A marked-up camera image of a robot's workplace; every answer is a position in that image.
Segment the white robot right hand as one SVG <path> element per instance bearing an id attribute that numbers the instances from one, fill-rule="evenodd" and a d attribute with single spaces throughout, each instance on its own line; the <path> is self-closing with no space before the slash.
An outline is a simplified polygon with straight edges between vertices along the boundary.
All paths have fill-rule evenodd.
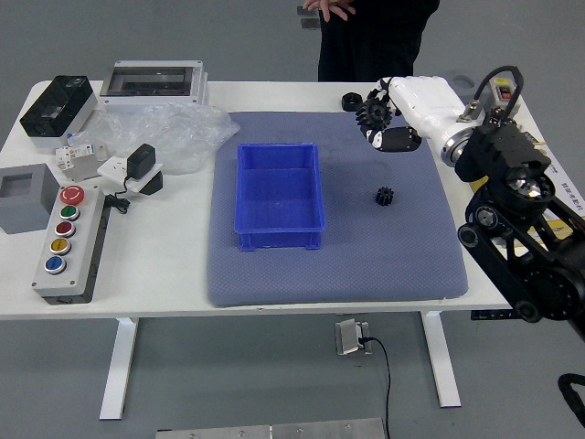
<path id="1" fill-rule="evenodd" d="M 388 77 L 378 81 L 356 112 L 361 133 L 378 151 L 411 152 L 427 141 L 454 160 L 473 124 L 461 122 L 464 105 L 441 77 Z"/>

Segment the person's left hand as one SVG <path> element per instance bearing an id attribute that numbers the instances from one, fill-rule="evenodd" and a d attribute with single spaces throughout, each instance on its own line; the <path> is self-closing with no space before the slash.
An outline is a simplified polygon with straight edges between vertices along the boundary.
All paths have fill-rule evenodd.
<path id="1" fill-rule="evenodd" d="M 334 6 L 330 7 L 330 11 L 327 13 L 322 13 L 324 21 L 329 22 L 332 16 L 337 16 L 344 21 L 347 21 L 348 18 L 356 13 L 355 8 L 352 6 L 352 1 L 347 0 L 331 0 L 335 2 Z"/>

